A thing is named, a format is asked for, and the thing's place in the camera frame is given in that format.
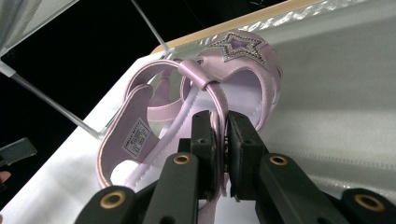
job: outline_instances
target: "pink sandal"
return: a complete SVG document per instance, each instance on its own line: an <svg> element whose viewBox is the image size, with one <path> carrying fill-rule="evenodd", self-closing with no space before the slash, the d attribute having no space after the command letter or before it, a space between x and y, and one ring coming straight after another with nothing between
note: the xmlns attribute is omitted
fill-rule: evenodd
<svg viewBox="0 0 396 224"><path fill-rule="evenodd" d="M182 76L180 99L169 102L169 77ZM147 83L162 79L153 94ZM101 187L124 185L139 191L157 180L166 158L177 152L180 138L191 136L191 116L213 111L212 128L222 144L228 110L245 114L259 130L279 97L282 72L275 51L258 35L231 30L218 35L195 60L156 60L140 68L125 92L124 104L100 146L97 174ZM159 139L149 121L169 121ZM112 183L111 176L123 161L134 161L124 182ZM218 195L224 190L219 157ZM201 206L199 222L213 222L216 201Z"/></svg>

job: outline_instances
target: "product label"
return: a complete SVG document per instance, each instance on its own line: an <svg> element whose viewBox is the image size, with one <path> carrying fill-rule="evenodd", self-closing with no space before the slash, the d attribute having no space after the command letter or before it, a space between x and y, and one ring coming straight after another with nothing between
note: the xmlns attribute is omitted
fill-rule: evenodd
<svg viewBox="0 0 396 224"><path fill-rule="evenodd" d="M139 118L134 124L132 130L129 132L122 147L130 152L134 156L134 159L136 159L140 150L145 145L150 133L150 127L143 122L141 118Z"/></svg>

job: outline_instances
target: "wooden edge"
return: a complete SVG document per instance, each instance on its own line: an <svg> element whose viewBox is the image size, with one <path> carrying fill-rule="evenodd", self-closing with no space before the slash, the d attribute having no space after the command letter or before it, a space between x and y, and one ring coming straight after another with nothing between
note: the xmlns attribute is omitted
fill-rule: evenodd
<svg viewBox="0 0 396 224"><path fill-rule="evenodd" d="M169 41L166 44L168 45L169 49L171 49L176 46L180 46L183 44L193 42L195 40L200 40L200 39L206 38L211 35L219 34L219 33L222 33L222 32L237 28L237 27L251 24L256 21L262 21L265 19L269 19L274 16L293 11L296 8L306 7L306 6L315 4L319 1L320 0L289 0L289 1L279 3L279 4L271 6L271 7L264 8L259 11L252 12L245 16L242 16L242 17L230 20L230 21L226 21L226 22L220 23L218 25L214 25L214 26L206 28L202 31L198 31L198 32L192 33L190 35L182 36L181 38ZM161 45L158 46L157 48L155 48L151 52L151 54L157 53L160 51L163 51L163 47Z"/></svg>

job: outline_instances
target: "rhinestone star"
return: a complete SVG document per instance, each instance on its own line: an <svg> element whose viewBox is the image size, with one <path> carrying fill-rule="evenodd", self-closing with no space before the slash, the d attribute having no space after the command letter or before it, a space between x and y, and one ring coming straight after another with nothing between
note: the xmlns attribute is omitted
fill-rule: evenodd
<svg viewBox="0 0 396 224"><path fill-rule="evenodd" d="M266 44L267 42L260 39L230 32L218 42L210 44L207 48L221 49L224 62L246 56L267 68L264 55L262 55L262 52L260 51L260 49Z"/></svg>

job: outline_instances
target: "black background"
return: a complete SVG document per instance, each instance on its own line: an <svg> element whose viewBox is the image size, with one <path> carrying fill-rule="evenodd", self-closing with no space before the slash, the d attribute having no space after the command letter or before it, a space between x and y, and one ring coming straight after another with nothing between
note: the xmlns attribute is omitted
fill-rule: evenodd
<svg viewBox="0 0 396 224"><path fill-rule="evenodd" d="M248 1L138 1L169 41L258 9ZM131 64L159 45L129 0L80 0L22 41L2 61L79 118L85 118ZM28 137L36 156L2 167L12 173L0 208L76 126L0 75L0 147Z"/></svg>

